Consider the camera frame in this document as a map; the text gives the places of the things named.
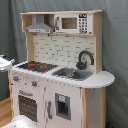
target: floor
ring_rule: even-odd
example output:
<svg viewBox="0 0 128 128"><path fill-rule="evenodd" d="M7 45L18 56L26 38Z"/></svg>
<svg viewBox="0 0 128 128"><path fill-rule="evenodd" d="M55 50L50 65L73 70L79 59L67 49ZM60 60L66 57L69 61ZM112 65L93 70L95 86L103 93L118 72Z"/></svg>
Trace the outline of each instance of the floor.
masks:
<svg viewBox="0 0 128 128"><path fill-rule="evenodd" d="M0 127L8 124L12 119L11 101L7 98L0 102Z"/></svg>

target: stovetop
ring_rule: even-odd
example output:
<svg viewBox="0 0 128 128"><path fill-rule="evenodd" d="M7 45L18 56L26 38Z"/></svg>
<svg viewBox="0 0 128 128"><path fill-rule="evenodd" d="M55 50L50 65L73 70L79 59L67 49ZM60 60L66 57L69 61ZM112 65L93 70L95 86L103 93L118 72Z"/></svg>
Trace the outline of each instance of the stovetop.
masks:
<svg viewBox="0 0 128 128"><path fill-rule="evenodd" d="M55 67L58 67L58 65L31 61L31 62L22 64L22 65L17 66L17 67L22 68L22 69L26 69L26 70L45 73L45 72L47 72L47 71L49 71Z"/></svg>

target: range hood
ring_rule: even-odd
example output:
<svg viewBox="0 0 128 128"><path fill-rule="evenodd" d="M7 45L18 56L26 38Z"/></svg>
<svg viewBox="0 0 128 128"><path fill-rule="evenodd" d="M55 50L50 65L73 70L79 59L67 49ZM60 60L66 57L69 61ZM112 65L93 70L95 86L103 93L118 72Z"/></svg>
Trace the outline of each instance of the range hood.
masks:
<svg viewBox="0 0 128 128"><path fill-rule="evenodd" d="M50 27L44 23L44 15L36 15L36 23L25 28L25 32L53 33L53 29L53 27Z"/></svg>

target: white tile backsplash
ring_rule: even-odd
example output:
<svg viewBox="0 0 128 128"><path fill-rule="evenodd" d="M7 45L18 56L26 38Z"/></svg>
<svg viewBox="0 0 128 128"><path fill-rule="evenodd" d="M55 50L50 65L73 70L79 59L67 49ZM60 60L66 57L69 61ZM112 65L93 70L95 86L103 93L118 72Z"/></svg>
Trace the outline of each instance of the white tile backsplash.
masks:
<svg viewBox="0 0 128 128"><path fill-rule="evenodd" d="M81 51L88 50L94 54L95 37L36 34L33 38L35 61L76 67ZM87 55L82 56L82 62L85 61L87 69L94 70Z"/></svg>

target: microwave door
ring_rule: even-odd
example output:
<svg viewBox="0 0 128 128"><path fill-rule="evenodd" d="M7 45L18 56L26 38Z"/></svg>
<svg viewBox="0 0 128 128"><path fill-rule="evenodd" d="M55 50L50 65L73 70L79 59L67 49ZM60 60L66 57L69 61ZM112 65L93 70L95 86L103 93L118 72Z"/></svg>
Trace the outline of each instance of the microwave door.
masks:
<svg viewBox="0 0 128 128"><path fill-rule="evenodd" d="M79 15L56 15L56 32L79 33Z"/></svg>

